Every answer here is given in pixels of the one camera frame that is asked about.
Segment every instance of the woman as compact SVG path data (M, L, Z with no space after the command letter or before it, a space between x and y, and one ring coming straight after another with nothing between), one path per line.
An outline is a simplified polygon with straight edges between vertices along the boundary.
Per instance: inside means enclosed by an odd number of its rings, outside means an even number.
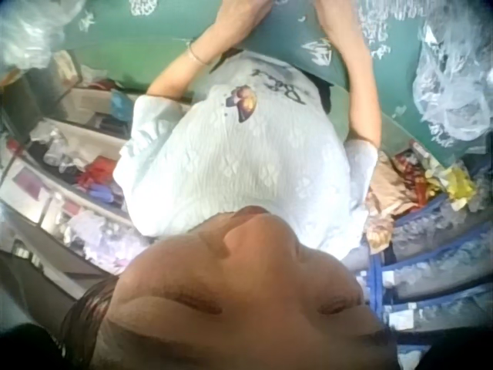
M176 103L272 3L223 0L215 23L137 100L115 178L139 231L162 240L67 317L67 344L84 365L396 368L388 331L337 260L361 238L381 141L371 57L350 1L316 0L350 77L344 145L315 85L254 53L215 70L187 114Z

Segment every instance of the clothing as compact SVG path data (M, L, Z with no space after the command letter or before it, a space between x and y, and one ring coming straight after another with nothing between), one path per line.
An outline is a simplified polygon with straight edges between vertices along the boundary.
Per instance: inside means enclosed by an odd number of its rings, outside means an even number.
M243 52L201 91L185 115L168 99L136 101L114 178L142 234L181 234L252 205L337 258L359 245L377 149L362 140L343 146L302 72Z

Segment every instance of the closed eye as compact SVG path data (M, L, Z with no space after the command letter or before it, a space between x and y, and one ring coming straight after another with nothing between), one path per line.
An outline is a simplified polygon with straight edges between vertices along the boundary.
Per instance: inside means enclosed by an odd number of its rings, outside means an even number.
M186 294L182 292L174 293L174 294L165 294L164 298L183 304L189 308L192 308L196 311L200 311L204 314L221 315L223 313L223 309L218 304L216 304L216 302L209 301L203 298L198 298L190 294Z
M318 308L321 315L335 315L344 310L361 305L361 298L337 297Z

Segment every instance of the plastic bag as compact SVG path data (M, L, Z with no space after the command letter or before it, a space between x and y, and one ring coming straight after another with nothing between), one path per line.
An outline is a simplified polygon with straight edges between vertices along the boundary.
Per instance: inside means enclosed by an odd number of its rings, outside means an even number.
M68 222L75 237L84 241L84 255L104 270L117 274L148 246L134 229L85 210Z
M63 27L86 0L10 0L0 6L0 72L9 67L45 68L54 46L63 41Z
M428 16L413 84L422 120L463 141L488 131L493 117L491 26L474 3L449 0Z

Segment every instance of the clear plastic bag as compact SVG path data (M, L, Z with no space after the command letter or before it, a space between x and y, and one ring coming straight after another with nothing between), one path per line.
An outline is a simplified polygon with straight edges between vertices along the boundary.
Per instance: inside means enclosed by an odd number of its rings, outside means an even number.
M406 266L394 272L394 286L400 299L433 294L493 272L493 230L440 253L430 261Z
M422 119L463 141L487 132L493 117L491 24L475 3L448 0L431 12L413 84Z
M84 242L84 256L102 269L118 274L148 246L135 229L112 222L91 210L85 210L68 222L71 240Z
M414 329L433 331L488 325L493 317L492 294L485 292L414 311Z
M0 71L45 68L54 46L63 41L63 27L82 10L86 0L10 0L0 5Z

